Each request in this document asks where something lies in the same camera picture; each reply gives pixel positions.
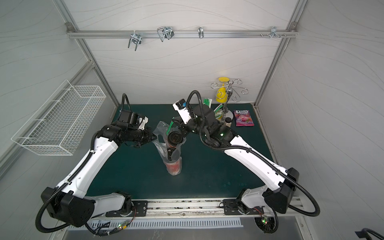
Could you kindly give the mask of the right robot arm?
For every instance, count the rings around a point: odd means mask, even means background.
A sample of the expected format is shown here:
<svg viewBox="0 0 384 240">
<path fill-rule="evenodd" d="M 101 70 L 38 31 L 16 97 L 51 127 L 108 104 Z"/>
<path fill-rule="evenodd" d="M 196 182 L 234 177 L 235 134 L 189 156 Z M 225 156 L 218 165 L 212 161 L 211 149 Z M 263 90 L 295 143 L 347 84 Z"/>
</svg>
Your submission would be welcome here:
<svg viewBox="0 0 384 240">
<path fill-rule="evenodd" d="M 192 109 L 185 100 L 180 100 L 173 104 L 173 108 L 179 114 L 173 121 L 183 134 L 197 134 L 205 146 L 234 158 L 263 181 L 263 186 L 241 192 L 238 205 L 243 212 L 267 206 L 280 214 L 285 214 L 288 209 L 309 217 L 320 214 L 320 206 L 315 198 L 298 183 L 299 172 L 296 169 L 285 169 L 270 161 L 233 129 L 219 122 L 214 111 L 206 105 Z M 296 190 L 305 194 L 313 204 L 314 211 L 307 212 L 291 205 Z"/>
</svg>

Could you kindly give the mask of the clear plastic carrier bag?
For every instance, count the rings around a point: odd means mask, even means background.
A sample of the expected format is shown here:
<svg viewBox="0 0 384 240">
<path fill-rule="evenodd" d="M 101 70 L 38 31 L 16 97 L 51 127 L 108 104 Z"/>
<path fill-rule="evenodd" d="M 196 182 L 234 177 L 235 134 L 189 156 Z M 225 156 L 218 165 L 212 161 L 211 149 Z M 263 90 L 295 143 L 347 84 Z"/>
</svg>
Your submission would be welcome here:
<svg viewBox="0 0 384 240">
<path fill-rule="evenodd" d="M 163 160 L 163 163 L 166 160 L 167 149 L 168 149 L 167 148 L 168 135 L 166 134 L 168 127 L 169 127 L 169 125 L 167 123 L 160 121 L 154 130 L 154 135 L 157 137 L 157 139 L 153 141 L 153 144 L 156 146 L 156 148 L 157 148 L 157 150 L 158 150 L 158 152 L 159 152 L 159 154 Z M 174 131 L 181 133 L 181 131 L 179 129 L 177 129 L 175 126 L 172 126 L 170 133 L 174 132 Z M 182 145 L 186 142 L 186 138 L 185 137 L 183 137 L 183 138 L 184 138 L 184 141 L 180 145 L 178 145 L 178 147 L 176 149 L 174 149 L 174 150 L 179 150 L 180 153 L 181 153 Z"/>
</svg>

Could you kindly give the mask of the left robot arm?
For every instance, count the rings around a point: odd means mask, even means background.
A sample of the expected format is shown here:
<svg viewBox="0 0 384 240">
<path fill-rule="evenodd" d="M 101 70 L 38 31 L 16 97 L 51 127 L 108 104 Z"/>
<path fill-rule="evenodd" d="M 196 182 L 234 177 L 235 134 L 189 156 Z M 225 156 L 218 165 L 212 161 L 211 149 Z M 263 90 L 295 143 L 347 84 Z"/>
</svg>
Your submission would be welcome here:
<svg viewBox="0 0 384 240">
<path fill-rule="evenodd" d="M 96 197 L 86 194 L 103 165 L 122 144 L 133 142 L 139 148 L 157 138 L 147 122 L 142 114 L 122 110 L 115 122 L 97 131 L 91 138 L 90 150 L 76 167 L 55 188 L 47 187 L 42 192 L 43 205 L 35 220 L 37 230 L 53 233 L 68 226 L 87 226 L 91 218 L 106 213 L 131 214 L 134 207 L 127 193 Z"/>
</svg>

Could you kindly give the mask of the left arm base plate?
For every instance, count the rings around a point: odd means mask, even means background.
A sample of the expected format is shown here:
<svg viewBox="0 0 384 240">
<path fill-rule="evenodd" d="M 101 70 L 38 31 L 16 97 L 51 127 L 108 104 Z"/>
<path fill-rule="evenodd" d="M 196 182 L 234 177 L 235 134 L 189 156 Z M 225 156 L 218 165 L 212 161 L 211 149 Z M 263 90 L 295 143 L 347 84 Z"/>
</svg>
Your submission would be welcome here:
<svg viewBox="0 0 384 240">
<path fill-rule="evenodd" d="M 147 214 L 148 201 L 132 201 L 125 202 L 121 209 L 117 211 L 110 211 L 106 213 L 106 217 L 145 217 Z"/>
</svg>

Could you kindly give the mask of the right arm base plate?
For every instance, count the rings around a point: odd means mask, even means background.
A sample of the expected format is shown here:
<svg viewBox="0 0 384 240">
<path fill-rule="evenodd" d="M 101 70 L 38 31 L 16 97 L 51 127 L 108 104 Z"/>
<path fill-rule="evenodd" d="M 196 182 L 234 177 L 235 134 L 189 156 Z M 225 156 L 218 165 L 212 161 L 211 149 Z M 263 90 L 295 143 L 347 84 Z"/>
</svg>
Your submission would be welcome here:
<svg viewBox="0 0 384 240">
<path fill-rule="evenodd" d="M 256 215 L 263 216 L 263 207 L 248 208 L 244 203 L 237 199 L 224 199 L 219 203 L 219 208 L 224 210 L 226 216 L 234 215 Z"/>
</svg>

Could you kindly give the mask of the red paper cup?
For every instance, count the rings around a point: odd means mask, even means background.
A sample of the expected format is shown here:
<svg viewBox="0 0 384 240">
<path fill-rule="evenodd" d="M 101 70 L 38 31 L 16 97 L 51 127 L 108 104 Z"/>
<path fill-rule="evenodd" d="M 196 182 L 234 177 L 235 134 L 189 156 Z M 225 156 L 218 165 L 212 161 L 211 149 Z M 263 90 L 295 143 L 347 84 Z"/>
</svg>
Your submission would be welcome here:
<svg viewBox="0 0 384 240">
<path fill-rule="evenodd" d="M 166 160 L 164 163 L 170 175 L 178 175 L 182 170 L 182 157 L 180 151 L 167 149 Z"/>
<path fill-rule="evenodd" d="M 174 131 L 168 134 L 167 141 L 168 149 L 176 149 L 184 141 L 184 138 L 181 133 Z"/>
</svg>

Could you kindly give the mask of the green straw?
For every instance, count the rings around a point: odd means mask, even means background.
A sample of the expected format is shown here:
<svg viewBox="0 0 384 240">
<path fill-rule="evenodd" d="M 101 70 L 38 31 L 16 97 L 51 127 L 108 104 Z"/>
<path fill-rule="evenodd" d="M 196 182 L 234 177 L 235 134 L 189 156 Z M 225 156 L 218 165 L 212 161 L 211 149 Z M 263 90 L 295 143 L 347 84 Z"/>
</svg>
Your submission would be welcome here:
<svg viewBox="0 0 384 240">
<path fill-rule="evenodd" d="M 169 125 L 169 127 L 168 127 L 168 130 L 167 130 L 167 132 L 166 132 L 167 135 L 170 133 L 173 124 L 174 124 L 174 122 L 173 122 L 173 120 L 172 120 L 171 123 L 170 123 L 170 125 Z"/>
</svg>

